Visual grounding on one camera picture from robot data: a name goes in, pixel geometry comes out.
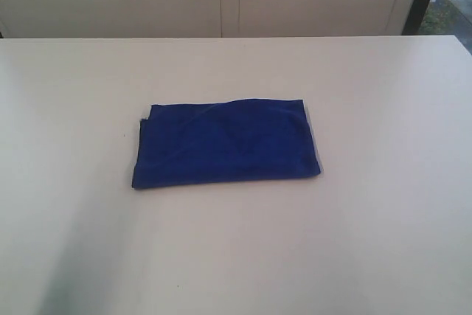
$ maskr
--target folded cloth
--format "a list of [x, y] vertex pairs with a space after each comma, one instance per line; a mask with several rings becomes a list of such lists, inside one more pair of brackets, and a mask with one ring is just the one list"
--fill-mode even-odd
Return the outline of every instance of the folded cloth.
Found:
[[302, 100], [152, 105], [132, 187], [320, 174]]

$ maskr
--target blue microfiber cloth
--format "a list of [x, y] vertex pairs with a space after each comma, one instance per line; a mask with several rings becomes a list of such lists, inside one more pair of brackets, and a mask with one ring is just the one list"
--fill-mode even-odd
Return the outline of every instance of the blue microfiber cloth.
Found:
[[320, 174], [302, 100], [152, 105], [133, 188]]

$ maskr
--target towel fold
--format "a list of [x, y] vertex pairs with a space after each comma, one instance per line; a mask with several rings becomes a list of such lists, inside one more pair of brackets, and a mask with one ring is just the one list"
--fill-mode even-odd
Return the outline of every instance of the towel fold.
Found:
[[302, 100], [152, 105], [141, 121], [132, 187], [318, 174]]

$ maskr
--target table surface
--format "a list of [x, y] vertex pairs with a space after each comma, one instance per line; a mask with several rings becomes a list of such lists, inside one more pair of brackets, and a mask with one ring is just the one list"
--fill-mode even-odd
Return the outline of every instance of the table surface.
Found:
[[[134, 191], [152, 103], [302, 98], [315, 179]], [[472, 314], [453, 37], [0, 41], [0, 313]]]

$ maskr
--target folded towel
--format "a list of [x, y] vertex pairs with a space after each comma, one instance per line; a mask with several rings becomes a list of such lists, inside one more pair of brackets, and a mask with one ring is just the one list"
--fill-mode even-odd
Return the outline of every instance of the folded towel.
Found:
[[132, 187], [320, 174], [302, 100], [152, 105]]

